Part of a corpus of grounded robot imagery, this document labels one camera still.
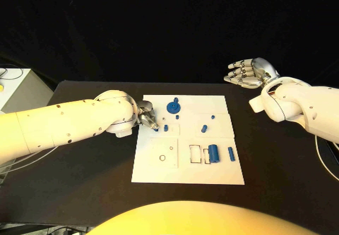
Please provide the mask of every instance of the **black table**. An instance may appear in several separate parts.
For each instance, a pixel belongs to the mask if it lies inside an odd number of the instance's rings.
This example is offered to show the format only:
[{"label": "black table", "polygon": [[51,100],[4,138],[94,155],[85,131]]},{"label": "black table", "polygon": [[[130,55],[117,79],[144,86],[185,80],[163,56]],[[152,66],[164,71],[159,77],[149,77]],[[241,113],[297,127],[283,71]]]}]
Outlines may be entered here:
[{"label": "black table", "polygon": [[339,182],[325,170],[315,137],[291,122],[255,114],[260,90],[232,84],[72,82],[59,84],[49,104],[91,99],[107,90],[144,94],[224,95],[234,124],[245,185],[131,183],[137,128],[61,146],[9,173],[0,188],[0,223],[97,226],[152,203],[196,200],[274,215],[322,234],[338,234]]}]

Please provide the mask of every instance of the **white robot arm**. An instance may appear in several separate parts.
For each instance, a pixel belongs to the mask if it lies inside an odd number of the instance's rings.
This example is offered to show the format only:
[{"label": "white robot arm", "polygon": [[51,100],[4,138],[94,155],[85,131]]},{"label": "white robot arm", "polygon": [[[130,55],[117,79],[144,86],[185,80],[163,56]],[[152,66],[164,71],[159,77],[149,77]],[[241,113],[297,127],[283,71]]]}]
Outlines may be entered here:
[{"label": "white robot arm", "polygon": [[254,112],[265,110],[274,121],[297,122],[312,134],[339,143],[339,89],[312,87],[281,77],[263,58],[228,65],[229,69],[237,67],[224,80],[250,89],[263,87],[260,96],[250,100]]},{"label": "white robot arm", "polygon": [[124,137],[136,123],[159,128],[152,103],[137,105],[121,91],[107,91],[94,100],[0,115],[0,164],[104,131]]}]

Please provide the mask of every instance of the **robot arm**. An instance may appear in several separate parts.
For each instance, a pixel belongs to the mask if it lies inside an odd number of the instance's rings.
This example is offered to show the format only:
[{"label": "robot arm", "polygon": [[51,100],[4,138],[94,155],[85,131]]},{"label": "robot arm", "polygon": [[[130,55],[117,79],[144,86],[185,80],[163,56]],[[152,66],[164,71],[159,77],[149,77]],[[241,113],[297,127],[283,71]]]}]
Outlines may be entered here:
[{"label": "robot arm", "polygon": [[302,80],[281,77],[263,58],[238,61],[224,80],[245,88],[263,87],[261,95],[250,100],[254,112],[265,110],[268,117],[299,123],[319,137],[339,142],[339,89],[312,87]]},{"label": "robot arm", "polygon": [[147,109],[124,92],[107,91],[94,100],[0,115],[0,164],[104,131],[124,137],[133,133],[136,122],[157,129],[152,103],[141,104],[147,104]]}]

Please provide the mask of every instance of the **white paper sheet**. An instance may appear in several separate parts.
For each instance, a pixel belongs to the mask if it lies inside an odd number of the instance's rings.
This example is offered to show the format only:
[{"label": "white paper sheet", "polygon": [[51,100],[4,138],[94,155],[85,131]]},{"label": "white paper sheet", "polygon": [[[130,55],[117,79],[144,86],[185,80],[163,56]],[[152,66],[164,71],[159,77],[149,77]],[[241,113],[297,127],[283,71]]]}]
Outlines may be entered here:
[{"label": "white paper sheet", "polygon": [[[175,97],[179,99],[180,112],[170,114],[166,106]],[[244,185],[225,97],[144,95],[143,99],[153,103],[160,130],[156,132],[146,126],[139,128],[133,182]],[[218,163],[209,163],[208,159],[205,161],[211,144],[218,146]],[[190,163],[190,145],[201,147],[202,163]],[[234,150],[234,162],[228,147]]]}]

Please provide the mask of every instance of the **black curtain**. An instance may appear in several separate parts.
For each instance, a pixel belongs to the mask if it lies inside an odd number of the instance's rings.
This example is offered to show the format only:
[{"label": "black curtain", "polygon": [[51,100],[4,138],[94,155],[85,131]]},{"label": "black curtain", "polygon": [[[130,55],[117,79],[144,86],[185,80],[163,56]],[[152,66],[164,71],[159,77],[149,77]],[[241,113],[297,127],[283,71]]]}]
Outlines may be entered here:
[{"label": "black curtain", "polygon": [[304,1],[1,2],[0,60],[64,80],[224,83],[265,58],[281,75],[339,86],[338,10]]}]

